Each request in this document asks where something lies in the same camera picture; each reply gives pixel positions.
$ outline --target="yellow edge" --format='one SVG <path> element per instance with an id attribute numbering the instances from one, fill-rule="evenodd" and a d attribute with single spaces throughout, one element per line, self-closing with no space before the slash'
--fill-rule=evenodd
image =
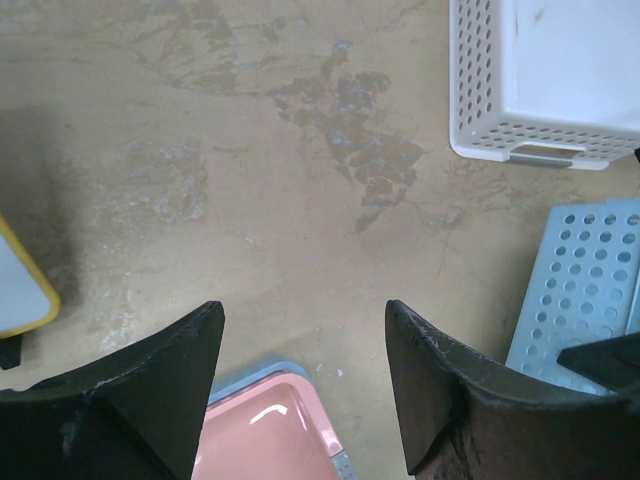
<path id="1" fill-rule="evenodd" d="M 35 322 L 31 322 L 27 325 L 22 325 L 21 327 L 14 328 L 13 330 L 0 332 L 0 338 L 7 338 L 13 337 L 14 335 L 19 335 L 24 332 L 28 332 L 29 330 L 33 330 L 34 328 L 41 327 L 42 325 L 45 325 L 56 318 L 56 316 L 60 312 L 60 297 L 49 283 L 49 280 L 47 280 L 47 277 L 44 276 L 44 273 L 42 273 L 42 271 L 33 261 L 31 255 L 29 255 L 29 253 L 22 246 L 20 240 L 18 240 L 18 237 L 16 237 L 16 234 L 13 233 L 13 231 L 9 227 L 9 224 L 6 222 L 2 215 L 0 215 L 0 236 L 4 237 L 11 250 L 13 250 L 13 252 L 16 254 L 29 274 L 31 274 L 31 276 L 36 281 L 40 289 L 44 292 L 45 296 L 49 299 L 49 303 L 51 304 L 51 310 L 49 310 L 49 313 L 44 318 Z"/>

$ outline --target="perforated blue surface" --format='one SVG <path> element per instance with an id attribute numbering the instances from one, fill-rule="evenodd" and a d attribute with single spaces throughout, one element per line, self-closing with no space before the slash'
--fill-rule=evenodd
<path id="1" fill-rule="evenodd" d="M 556 360 L 563 348 L 624 335 L 637 323 L 638 212 L 639 199 L 552 209 L 508 367 L 573 390 L 608 393 Z"/>

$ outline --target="pink tray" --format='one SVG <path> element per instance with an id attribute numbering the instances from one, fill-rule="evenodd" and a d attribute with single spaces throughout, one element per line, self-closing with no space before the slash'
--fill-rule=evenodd
<path id="1" fill-rule="evenodd" d="M 192 479 L 338 480 L 342 450 L 313 385 L 278 373 L 209 407 Z"/>

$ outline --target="white basket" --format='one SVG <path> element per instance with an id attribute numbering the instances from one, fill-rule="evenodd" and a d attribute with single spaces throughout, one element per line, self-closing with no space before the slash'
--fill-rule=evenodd
<path id="1" fill-rule="evenodd" d="M 640 147 L 636 0 L 451 0 L 451 145 L 601 170 Z"/>

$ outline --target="black object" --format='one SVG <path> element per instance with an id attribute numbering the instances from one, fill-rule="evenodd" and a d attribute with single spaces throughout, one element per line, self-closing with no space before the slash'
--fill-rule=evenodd
<path id="1" fill-rule="evenodd" d="M 637 479 L 640 395 L 596 397 L 522 375 L 399 301 L 386 343 L 407 470 L 437 480 Z"/>
<path id="2" fill-rule="evenodd" d="M 0 391 L 0 476 L 190 479 L 223 327 L 210 302 L 84 367 Z"/>
<path id="3" fill-rule="evenodd" d="M 640 392 L 640 333 L 565 348 L 563 367 L 615 392 Z"/>
<path id="4" fill-rule="evenodd" d="M 0 368 L 9 370 L 20 365 L 22 335 L 0 339 Z"/>

